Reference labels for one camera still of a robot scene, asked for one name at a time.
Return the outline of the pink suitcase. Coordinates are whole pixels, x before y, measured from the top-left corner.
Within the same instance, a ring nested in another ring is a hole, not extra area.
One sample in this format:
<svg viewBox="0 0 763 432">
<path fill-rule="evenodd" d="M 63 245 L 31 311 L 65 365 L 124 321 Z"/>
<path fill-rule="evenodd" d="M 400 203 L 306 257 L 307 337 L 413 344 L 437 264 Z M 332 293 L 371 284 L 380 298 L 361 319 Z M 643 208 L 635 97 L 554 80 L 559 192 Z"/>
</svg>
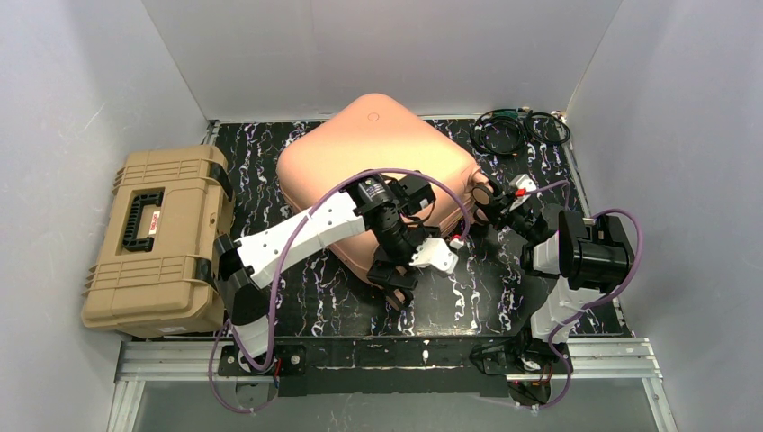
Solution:
<svg viewBox="0 0 763 432">
<path fill-rule="evenodd" d="M 293 208 L 276 267 L 330 249 L 395 309 L 407 307 L 416 268 L 450 274 L 487 177 L 475 158 L 384 94 L 357 98 L 281 153 L 276 173 Z"/>
</svg>

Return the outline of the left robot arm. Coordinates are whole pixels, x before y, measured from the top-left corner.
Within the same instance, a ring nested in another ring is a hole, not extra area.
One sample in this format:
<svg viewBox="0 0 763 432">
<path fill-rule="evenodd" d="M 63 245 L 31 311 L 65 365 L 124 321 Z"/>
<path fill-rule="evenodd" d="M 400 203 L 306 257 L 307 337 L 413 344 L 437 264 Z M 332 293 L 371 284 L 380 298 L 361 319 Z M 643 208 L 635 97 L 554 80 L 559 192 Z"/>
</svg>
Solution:
<svg viewBox="0 0 763 432">
<path fill-rule="evenodd" d="M 275 304 L 283 271 L 346 239 L 371 233 L 376 244 L 368 275 L 397 305 L 409 304 L 417 280 L 402 271 L 418 265 L 417 253 L 444 243 L 437 228 L 415 215 L 435 204 L 434 182 L 402 168 L 365 170 L 270 229 L 216 238 L 215 287 L 227 325 L 252 369 L 263 372 L 274 362 Z"/>
</svg>

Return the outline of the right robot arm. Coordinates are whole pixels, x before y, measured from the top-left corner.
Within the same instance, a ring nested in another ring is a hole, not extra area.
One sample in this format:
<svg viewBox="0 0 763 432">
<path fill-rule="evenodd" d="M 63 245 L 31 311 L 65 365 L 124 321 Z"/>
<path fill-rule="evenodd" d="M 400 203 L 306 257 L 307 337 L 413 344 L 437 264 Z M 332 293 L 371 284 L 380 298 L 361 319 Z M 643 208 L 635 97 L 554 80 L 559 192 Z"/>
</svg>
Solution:
<svg viewBox="0 0 763 432">
<path fill-rule="evenodd" d="M 635 262 L 616 216 L 588 219 L 556 204 L 536 210 L 526 189 L 512 196 L 491 193 L 478 207 L 489 225 L 510 228 L 525 240 L 520 265 L 527 275 L 555 281 L 529 320 L 530 335 L 539 341 L 566 342 L 580 316 L 618 288 Z"/>
</svg>

